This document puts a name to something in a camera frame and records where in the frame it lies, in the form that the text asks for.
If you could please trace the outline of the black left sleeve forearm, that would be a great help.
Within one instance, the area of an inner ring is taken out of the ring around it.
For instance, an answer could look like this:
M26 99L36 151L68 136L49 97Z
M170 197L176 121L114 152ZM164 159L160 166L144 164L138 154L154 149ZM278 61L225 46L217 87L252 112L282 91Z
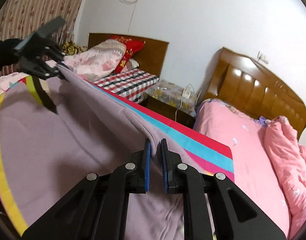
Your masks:
M4 66L16 64L19 61L18 55L15 54L14 48L21 42L18 38L10 38L0 41L0 72Z

